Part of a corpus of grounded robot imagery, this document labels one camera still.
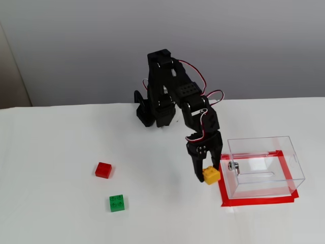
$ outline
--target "red tape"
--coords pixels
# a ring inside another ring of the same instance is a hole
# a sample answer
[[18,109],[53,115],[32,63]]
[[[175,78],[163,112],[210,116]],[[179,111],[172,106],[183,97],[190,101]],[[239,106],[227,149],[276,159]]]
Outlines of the red tape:
[[[277,150],[275,152],[270,152],[268,157],[278,157],[280,161],[280,165],[283,170],[283,174],[286,179],[292,179],[292,176],[290,174],[290,170],[288,168],[288,165],[286,163],[286,160],[284,158],[283,152],[281,150]],[[223,159],[226,159],[227,157],[229,159],[228,155],[222,155]],[[227,190],[225,188],[225,183],[223,179],[222,169],[221,166],[219,167],[221,179],[219,180],[219,188],[220,193],[222,197],[222,205],[221,207],[234,207],[234,206],[244,206],[244,205],[262,205],[262,204],[277,204],[277,203],[288,203],[288,202],[294,202],[295,198],[298,198],[298,191],[295,190],[295,184],[293,181],[290,181],[288,183],[288,187],[291,193],[291,196],[285,196],[285,197],[265,197],[265,198],[244,198],[244,199],[229,199]]]

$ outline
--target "wall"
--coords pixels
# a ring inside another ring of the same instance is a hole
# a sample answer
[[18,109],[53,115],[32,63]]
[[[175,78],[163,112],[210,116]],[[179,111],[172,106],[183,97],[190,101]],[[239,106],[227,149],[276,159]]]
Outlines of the wall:
[[[132,102],[167,48],[227,99],[325,95],[321,0],[2,0],[34,105]],[[190,72],[193,80],[198,80]]]
[[0,25],[0,109],[28,106],[25,86]]

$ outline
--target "transparent acrylic box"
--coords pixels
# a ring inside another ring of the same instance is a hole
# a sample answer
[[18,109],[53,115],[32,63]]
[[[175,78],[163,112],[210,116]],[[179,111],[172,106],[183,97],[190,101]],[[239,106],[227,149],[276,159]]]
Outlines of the transparent acrylic box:
[[220,165],[229,199],[289,196],[305,180],[288,136],[231,139],[228,146]]

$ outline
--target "black robotic arm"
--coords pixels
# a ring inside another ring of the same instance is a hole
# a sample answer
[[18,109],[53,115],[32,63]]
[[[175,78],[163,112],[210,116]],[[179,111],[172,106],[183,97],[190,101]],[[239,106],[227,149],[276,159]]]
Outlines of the black robotic arm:
[[200,182],[203,159],[210,151],[213,167],[219,170],[222,138],[217,113],[197,84],[188,77],[182,63],[164,49],[148,54],[149,77],[147,96],[135,91],[135,103],[140,103],[137,116],[149,127],[168,126],[175,115],[175,104],[181,108],[187,127],[195,132],[186,137],[186,148],[192,157],[194,171]]

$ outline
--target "white tabletop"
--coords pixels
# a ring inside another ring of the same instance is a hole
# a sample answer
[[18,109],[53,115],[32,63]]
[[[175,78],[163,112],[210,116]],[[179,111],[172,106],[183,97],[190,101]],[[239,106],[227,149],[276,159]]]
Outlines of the white tabletop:
[[[0,110],[1,244],[325,242],[325,98],[214,106],[224,142],[290,136],[306,177],[295,203],[225,208],[218,184],[194,175],[183,119],[146,128],[136,107]],[[111,213],[117,194],[126,210]]]

